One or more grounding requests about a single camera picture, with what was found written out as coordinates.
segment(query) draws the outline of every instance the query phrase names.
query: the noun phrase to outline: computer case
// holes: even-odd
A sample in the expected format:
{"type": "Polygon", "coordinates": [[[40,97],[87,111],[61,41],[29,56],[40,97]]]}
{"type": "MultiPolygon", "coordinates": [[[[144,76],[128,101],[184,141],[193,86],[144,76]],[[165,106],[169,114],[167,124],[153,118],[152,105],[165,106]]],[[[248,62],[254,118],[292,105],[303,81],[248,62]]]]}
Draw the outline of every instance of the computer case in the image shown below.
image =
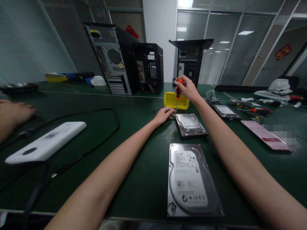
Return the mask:
{"type": "Polygon", "coordinates": [[[177,76],[187,76],[197,87],[203,51],[209,49],[213,41],[213,39],[187,41],[169,40],[171,44],[178,48],[177,76]]]}
{"type": "Polygon", "coordinates": [[[163,49],[154,43],[136,43],[134,48],[140,91],[161,93],[164,86],[163,49]]]}
{"type": "Polygon", "coordinates": [[[134,46],[139,41],[111,24],[83,23],[108,87],[115,95],[133,95],[139,91],[134,46]]]}

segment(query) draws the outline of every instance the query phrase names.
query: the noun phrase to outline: seagate hard drive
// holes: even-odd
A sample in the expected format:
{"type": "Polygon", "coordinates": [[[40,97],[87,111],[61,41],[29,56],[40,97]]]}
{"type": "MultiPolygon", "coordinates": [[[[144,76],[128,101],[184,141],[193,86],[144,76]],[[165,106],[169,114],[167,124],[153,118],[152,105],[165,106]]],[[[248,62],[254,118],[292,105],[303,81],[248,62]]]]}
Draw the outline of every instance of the seagate hard drive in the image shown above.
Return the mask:
{"type": "Polygon", "coordinates": [[[168,217],[224,216],[199,144],[170,144],[168,217]]]}
{"type": "Polygon", "coordinates": [[[176,114],[176,121],[182,137],[208,135],[194,113],[176,114]]]}

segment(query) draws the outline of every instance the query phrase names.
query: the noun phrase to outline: computer tower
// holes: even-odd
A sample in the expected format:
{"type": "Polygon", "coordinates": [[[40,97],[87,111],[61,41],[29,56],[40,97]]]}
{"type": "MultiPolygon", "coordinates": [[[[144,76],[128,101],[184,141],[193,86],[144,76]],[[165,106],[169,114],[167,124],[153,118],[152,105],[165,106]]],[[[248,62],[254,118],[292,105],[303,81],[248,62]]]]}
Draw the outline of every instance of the computer tower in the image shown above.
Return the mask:
{"type": "Polygon", "coordinates": [[[187,41],[169,40],[171,44],[178,48],[177,76],[187,76],[197,87],[203,51],[209,49],[213,41],[213,39],[187,41]]]}
{"type": "Polygon", "coordinates": [[[83,24],[111,93],[133,95],[139,91],[133,46],[139,41],[116,25],[83,24]]]}
{"type": "Polygon", "coordinates": [[[164,86],[163,49],[154,43],[134,44],[142,93],[161,93],[164,86]]]}

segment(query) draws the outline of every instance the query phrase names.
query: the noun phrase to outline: table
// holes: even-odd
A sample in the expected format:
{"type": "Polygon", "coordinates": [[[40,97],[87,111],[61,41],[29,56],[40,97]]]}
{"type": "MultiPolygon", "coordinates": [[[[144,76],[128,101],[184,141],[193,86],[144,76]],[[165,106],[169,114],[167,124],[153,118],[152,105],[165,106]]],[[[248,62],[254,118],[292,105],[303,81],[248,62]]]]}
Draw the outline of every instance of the table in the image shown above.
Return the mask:
{"type": "MultiPolygon", "coordinates": [[[[201,95],[205,95],[205,91],[209,89],[213,89],[213,86],[198,85],[198,91],[201,95]]],[[[14,102],[23,101],[34,105],[38,109],[38,113],[35,118],[18,127],[7,142],[16,138],[17,133],[22,130],[38,127],[54,118],[76,112],[110,107],[118,112],[121,123],[120,130],[110,140],[65,173],[49,181],[34,207],[34,213],[56,213],[73,191],[113,149],[154,118],[157,111],[164,106],[164,91],[173,91],[172,84],[165,83],[164,90],[160,95],[138,92],[135,96],[113,96],[110,95],[107,87],[91,88],[83,84],[49,84],[43,82],[40,84],[38,92],[10,95],[14,102]]],[[[229,94],[233,97],[251,96],[247,93],[229,94]]],[[[216,92],[216,95],[220,100],[229,101],[229,98],[221,92],[216,92]]],[[[199,119],[201,118],[197,108],[192,103],[190,103],[188,110],[183,112],[195,113],[199,119]]],[[[242,111],[237,112],[243,119],[249,119],[242,111]]],[[[226,121],[226,123],[252,150],[269,173],[306,207],[307,123],[306,119],[303,120],[303,117],[306,118],[305,112],[306,109],[304,108],[295,109],[286,106],[276,109],[274,114],[271,115],[272,118],[294,117],[295,122],[299,125],[297,135],[300,139],[297,139],[297,150],[291,154],[270,151],[239,121],[226,121]]],[[[88,127],[49,159],[50,174],[74,160],[77,156],[89,151],[116,127],[114,115],[109,111],[79,115],[54,122],[34,136],[20,140],[15,145],[3,150],[0,155],[0,175],[12,174],[16,170],[3,163],[7,156],[66,121],[84,121],[88,127]]],[[[24,210],[42,171],[43,166],[35,167],[0,191],[0,209],[12,212],[24,210]]],[[[226,172],[210,137],[182,140],[174,120],[167,121],[149,137],[115,195],[106,217],[130,220],[196,222],[206,225],[236,227],[263,226],[256,212],[241,195],[226,172]],[[201,144],[224,209],[224,218],[197,218],[193,220],[166,218],[170,143],[201,144]]]]}

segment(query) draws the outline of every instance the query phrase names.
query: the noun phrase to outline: metal bowl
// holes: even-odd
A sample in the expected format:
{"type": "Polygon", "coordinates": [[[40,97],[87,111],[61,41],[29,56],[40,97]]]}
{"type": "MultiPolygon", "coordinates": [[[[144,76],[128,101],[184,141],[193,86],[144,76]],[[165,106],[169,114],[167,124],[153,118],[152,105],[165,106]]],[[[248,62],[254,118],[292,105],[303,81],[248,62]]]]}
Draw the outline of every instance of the metal bowl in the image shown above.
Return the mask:
{"type": "Polygon", "coordinates": [[[15,83],[1,85],[0,90],[5,94],[16,94],[37,91],[38,84],[36,83],[15,83]]]}

